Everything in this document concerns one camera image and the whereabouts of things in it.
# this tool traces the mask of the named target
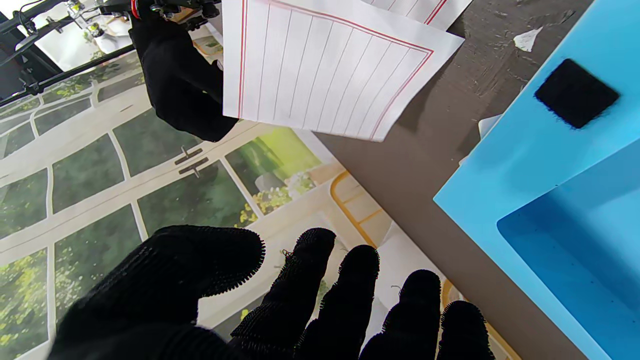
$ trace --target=blue container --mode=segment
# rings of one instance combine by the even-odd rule
[[[434,198],[590,359],[640,359],[639,19],[596,0]],[[534,98],[567,58],[621,94],[580,130]]]

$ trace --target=printed backdrop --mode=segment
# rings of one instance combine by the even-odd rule
[[[195,45],[222,56],[212,36]],[[172,224],[245,227],[267,244],[251,280],[200,302],[198,322],[226,339],[311,227],[338,235],[318,305],[349,249],[378,248],[368,336],[415,269],[441,275],[443,308],[463,298],[311,132],[241,120],[209,143],[176,131],[151,108],[135,53],[0,109],[0,159],[2,359],[43,359],[73,301]],[[490,334],[497,359],[519,359]]]

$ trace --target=red line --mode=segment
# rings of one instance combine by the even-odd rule
[[[247,3],[246,5],[246,17],[249,17],[249,4]],[[246,33],[247,36],[244,39],[244,46],[243,46],[243,52],[244,54],[246,54],[246,38],[249,36],[249,32],[246,30],[247,27],[249,26],[249,21],[244,22],[244,29],[243,29],[243,33]],[[246,74],[244,73],[244,68],[246,67],[246,56],[243,59],[243,63],[242,63],[242,68],[243,68],[243,76],[242,76],[242,99],[241,99],[241,109],[244,110],[244,81],[246,79]]]
[[[438,12],[440,12],[440,9],[442,9],[442,7],[446,2],[447,0],[440,0],[440,2],[436,5],[436,7],[431,12],[431,15],[429,15],[429,17],[424,21],[423,24],[427,24],[427,25],[431,24],[431,21],[435,19],[436,15],[438,15]]]
[[[396,100],[396,97],[398,97],[398,95],[400,95],[400,93],[404,90],[404,88],[406,88],[406,86],[409,84],[409,82],[413,79],[413,77],[420,71],[420,69],[422,68],[422,66],[424,66],[424,64],[427,62],[427,60],[429,60],[429,58],[431,57],[431,54],[428,54],[427,56],[424,57],[424,60],[422,61],[422,63],[420,64],[420,66],[413,71],[413,74],[411,74],[411,76],[404,82],[404,84],[402,85],[402,87],[396,92],[396,94],[391,98],[391,101],[389,101],[389,103],[387,104],[387,107],[385,108],[385,110],[382,112],[382,114],[380,115],[380,118],[378,118],[378,121],[376,122],[376,126],[374,126],[373,128],[373,132],[371,133],[371,136],[369,137],[369,139],[373,139],[373,136],[376,134],[376,131],[378,130],[378,127],[380,126],[380,123],[382,122],[382,118],[387,114],[387,111],[389,110],[389,108],[391,107],[391,104]]]
[[[274,6],[277,6],[277,7],[279,7],[279,8],[285,8],[285,6],[278,6],[278,5],[274,5]],[[400,46],[404,46],[404,47],[406,47],[407,49],[413,49],[413,50],[416,50],[416,51],[422,51],[423,53],[426,53],[426,51],[424,51],[424,50],[422,50],[422,49],[416,49],[416,48],[413,48],[413,47],[407,46],[407,45],[405,45],[405,44],[401,44],[401,43],[399,43],[399,42],[391,41],[391,40],[389,40],[389,39],[387,39],[387,38],[385,38],[385,37],[381,37],[380,35],[377,35],[377,34],[375,34],[375,33],[370,33],[370,32],[364,31],[364,30],[362,30],[362,29],[356,29],[354,26],[352,26],[352,25],[350,25],[350,24],[343,24],[343,23],[341,23],[341,22],[339,22],[339,21],[331,20],[331,19],[327,19],[326,17],[319,16],[319,15],[312,15],[312,14],[309,14],[309,13],[306,13],[306,12],[302,12],[302,11],[300,11],[300,10],[298,10],[298,9],[291,9],[291,11],[292,11],[292,12],[301,13],[301,14],[303,14],[303,15],[307,15],[307,16],[311,16],[311,17],[317,17],[317,18],[320,18],[320,19],[329,20],[329,21],[332,21],[332,22],[337,22],[338,24],[342,24],[342,25],[345,25],[345,26],[349,26],[350,28],[352,28],[352,29],[354,29],[354,30],[358,30],[359,32],[361,32],[361,33],[363,33],[363,34],[371,35],[372,37],[380,38],[380,39],[382,39],[382,40],[384,40],[384,41],[388,41],[388,42],[392,42],[392,43],[397,44],[397,45],[400,45]]]
[[[401,43],[403,43],[403,44],[411,45],[411,46],[418,47],[418,48],[423,49],[423,50],[427,50],[427,51],[433,52],[433,50],[428,49],[428,48],[426,48],[426,47],[422,47],[422,46],[419,46],[419,45],[412,44],[412,43],[410,43],[410,42],[406,42],[406,41],[404,41],[404,40],[400,40],[400,39],[398,39],[398,38],[391,37],[391,36],[389,36],[389,35],[387,35],[387,34],[383,34],[383,33],[380,33],[380,32],[378,32],[378,31],[375,31],[375,30],[369,29],[369,28],[367,28],[367,27],[365,27],[365,26],[362,26],[362,25],[356,24],[355,22],[352,22],[352,21],[349,21],[349,20],[343,19],[343,18],[341,18],[341,17],[337,17],[337,16],[330,15],[330,14],[327,14],[327,13],[316,12],[316,11],[309,10],[309,9],[305,9],[305,8],[301,8],[300,6],[294,6],[294,5],[291,5],[291,4],[283,3],[283,2],[278,1],[278,0],[270,0],[270,1],[271,1],[272,3],[281,4],[281,5],[287,6],[287,7],[289,7],[289,8],[295,8],[295,9],[301,10],[301,11],[303,11],[303,12],[314,13],[314,14],[318,14],[318,15],[322,15],[322,16],[326,16],[326,17],[331,17],[331,18],[333,18],[333,19],[341,20],[341,21],[344,21],[344,22],[347,22],[347,23],[351,24],[352,26],[357,26],[358,28],[366,29],[366,30],[368,30],[368,31],[371,31],[372,33],[376,33],[376,34],[378,34],[378,35],[381,35],[381,36],[383,36],[383,37],[387,37],[387,38],[392,39],[392,40],[395,40],[395,41],[397,41],[397,42],[401,42]]]
[[[244,60],[244,4],[246,3],[246,0],[242,1],[242,31],[240,34],[240,43],[242,43],[242,47],[240,48],[240,81],[239,81],[239,86],[238,86],[238,118],[240,119],[240,109],[241,109],[241,104],[242,104],[242,90],[243,90],[243,82],[242,82],[242,77],[243,77],[243,60]]]

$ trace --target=table surface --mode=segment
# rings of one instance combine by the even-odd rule
[[[590,4],[474,0],[449,29],[465,43],[384,142],[318,134],[523,359],[585,357],[433,197],[479,141],[477,121],[509,106]],[[514,46],[513,37],[540,26],[531,53]]]

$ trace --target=white paper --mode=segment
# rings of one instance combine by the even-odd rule
[[[531,50],[533,49],[533,44],[536,41],[536,36],[538,36],[538,33],[541,30],[542,28],[534,29],[531,31],[527,31],[526,33],[517,35],[515,38],[513,38],[513,42],[516,44],[516,47],[519,48],[520,50],[524,50],[530,53]]]
[[[382,141],[462,44],[360,0],[225,0],[226,116]]]
[[[471,0],[362,0],[436,29],[446,30],[469,6]]]

